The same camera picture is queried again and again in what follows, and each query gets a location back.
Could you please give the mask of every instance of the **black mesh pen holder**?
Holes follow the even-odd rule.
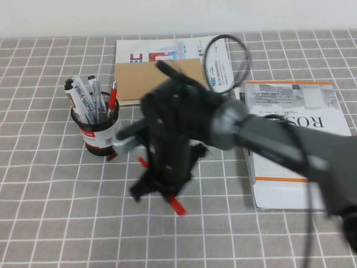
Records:
[[[102,96],[105,101],[105,105],[108,108],[110,94],[107,92],[102,92]],[[78,121],[72,108],[71,116],[73,121],[76,122],[79,126],[79,130],[85,142],[85,147],[89,152],[98,156],[108,156],[114,153],[111,138],[121,128],[118,100],[115,101],[114,115],[111,117],[111,119],[106,120],[103,123],[98,123],[95,125],[82,123]]]

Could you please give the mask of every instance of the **orange stripe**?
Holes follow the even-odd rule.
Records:
[[[246,84],[332,85],[330,82],[311,81],[246,81]]]
[[[306,183],[307,179],[294,179],[294,178],[273,178],[273,177],[256,177],[256,180],[265,181],[285,181],[289,183]]]

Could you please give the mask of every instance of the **black cable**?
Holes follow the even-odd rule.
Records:
[[[296,144],[297,148],[299,148],[302,160],[303,160],[303,168],[306,173],[306,177],[309,177],[310,174],[310,163],[307,158],[307,152],[297,136],[294,129],[288,123],[288,121],[283,117],[277,114],[270,114],[265,116],[267,119],[278,119],[281,122],[282,127],[290,134],[291,138],[293,139],[294,143]],[[313,232],[313,221],[312,221],[312,192],[311,192],[311,185],[310,182],[307,182],[307,227],[306,227],[306,242],[305,242],[305,250],[304,250],[304,261],[303,261],[303,268],[308,268],[310,262],[310,255],[312,250],[312,232]]]
[[[239,71],[237,72],[236,76],[234,77],[232,86],[229,89],[227,89],[226,91],[221,92],[221,94],[225,94],[225,93],[231,92],[234,88],[240,87],[242,82],[246,80],[246,78],[249,74],[249,71],[250,71],[250,53],[249,53],[249,50],[247,49],[247,47],[243,44],[243,42],[240,41],[238,38],[234,37],[233,35],[226,35],[226,34],[219,35],[219,36],[216,36],[215,38],[213,38],[208,43],[206,50],[205,50],[205,54],[203,56],[203,68],[204,68],[206,83],[207,83],[209,89],[213,92],[215,90],[209,81],[208,73],[207,73],[207,56],[208,56],[208,52],[209,52],[209,49],[211,48],[211,46],[220,39],[231,39],[231,40],[235,41],[243,49],[244,54],[245,54],[244,62],[242,63]]]

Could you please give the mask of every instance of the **book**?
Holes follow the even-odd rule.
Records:
[[[250,113],[258,116],[278,114],[292,125],[350,136],[336,93],[324,82],[248,81],[244,94]],[[244,149],[256,206],[269,209],[306,209],[307,179],[258,154]],[[313,208],[323,209],[317,184],[311,185]]]
[[[155,67],[165,60],[175,69],[205,84],[202,64],[207,44],[214,38],[195,37],[164,40],[117,40],[115,79],[121,105],[137,104],[139,99],[168,77]],[[223,92],[234,82],[225,40],[218,40],[207,56],[209,83]]]

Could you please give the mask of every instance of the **gray grid tablecloth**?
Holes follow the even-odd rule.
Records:
[[[357,31],[236,35],[252,52],[250,79],[332,82],[357,133]],[[97,74],[109,90],[117,39],[173,37],[0,40],[0,268],[301,266],[305,214],[255,209],[241,150],[200,161],[177,217],[158,196],[129,197],[142,149],[110,163],[84,149],[64,80]],[[242,53],[228,47],[237,70]],[[316,213],[311,267],[356,268],[338,224]]]

